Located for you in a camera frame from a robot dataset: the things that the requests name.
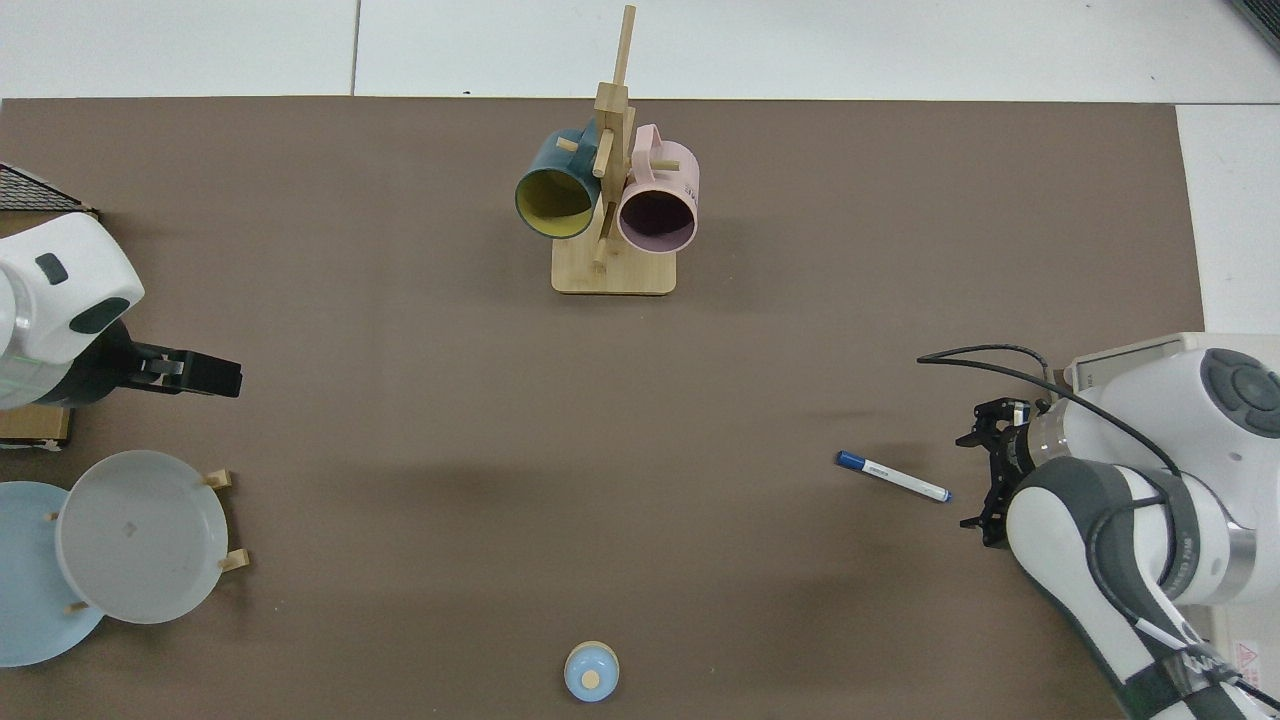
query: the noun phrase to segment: light blue plate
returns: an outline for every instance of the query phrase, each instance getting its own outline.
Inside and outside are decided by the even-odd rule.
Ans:
[[[582,702],[600,702],[618,687],[618,656],[609,646],[589,641],[564,661],[564,687]]]
[[[58,566],[54,536],[67,491],[45,483],[0,483],[0,667],[35,665],[84,639],[102,612],[79,602]]]

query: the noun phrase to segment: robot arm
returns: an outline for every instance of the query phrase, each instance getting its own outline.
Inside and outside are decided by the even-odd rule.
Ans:
[[[84,213],[0,241],[0,410],[78,407],[116,387],[237,397],[238,364],[129,338],[120,315],[142,295],[124,252]]]
[[[920,361],[1052,387],[950,360],[968,350]],[[1253,600],[1280,585],[1280,377],[1208,348],[1138,363],[1079,395],[1055,389],[1064,398],[1037,404],[1034,419],[1023,400],[974,409],[956,445],[988,451],[992,486],[961,527],[1014,551],[1130,717],[1267,717],[1243,691],[1275,701],[1239,682],[1172,602]],[[1167,469],[1135,469],[1156,459]]]
[[[1158,505],[1126,510],[1133,501],[1157,497],[1155,482],[1167,488],[1179,480],[1164,471],[1052,460],[1014,495],[1006,516],[1009,544],[1032,582],[1080,634],[1129,717],[1267,717],[1233,685],[1234,670],[1161,588],[1179,571],[1221,562],[1213,553],[1180,555],[1185,546],[1176,538],[1202,527],[1225,533],[1225,518],[1203,488],[1170,493],[1183,505],[1179,512]],[[1108,515],[1091,568],[1091,530]],[[1193,525],[1175,530],[1170,518]],[[1112,605],[1108,593],[1134,612],[1137,623]]]

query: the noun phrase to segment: marker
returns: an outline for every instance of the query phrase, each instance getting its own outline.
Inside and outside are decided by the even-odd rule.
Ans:
[[[913,478],[906,473],[899,473],[897,470],[892,468],[886,468],[878,462],[872,462],[870,460],[865,457],[859,457],[852,452],[845,452],[844,450],[837,452],[836,465],[840,465],[841,468],[849,468],[850,470],[867,473],[868,475],[876,475],[882,480],[888,480],[895,486],[918,492],[924,497],[937,500],[938,502],[951,502],[951,491],[927,483],[920,478]]]

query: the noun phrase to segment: warning sticker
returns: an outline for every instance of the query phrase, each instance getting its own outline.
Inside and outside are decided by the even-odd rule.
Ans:
[[[1235,660],[1235,669],[1244,675],[1244,682],[1253,687],[1262,685],[1262,659],[1260,657],[1258,643],[1253,641],[1235,641],[1231,647]]]

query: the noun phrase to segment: blue cup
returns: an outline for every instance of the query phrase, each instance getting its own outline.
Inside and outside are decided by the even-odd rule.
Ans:
[[[554,238],[573,237],[591,224],[600,197],[600,178],[591,174],[599,142],[594,118],[582,129],[559,129],[543,141],[516,184],[516,211],[525,224]],[[577,147],[567,150],[568,143]]]

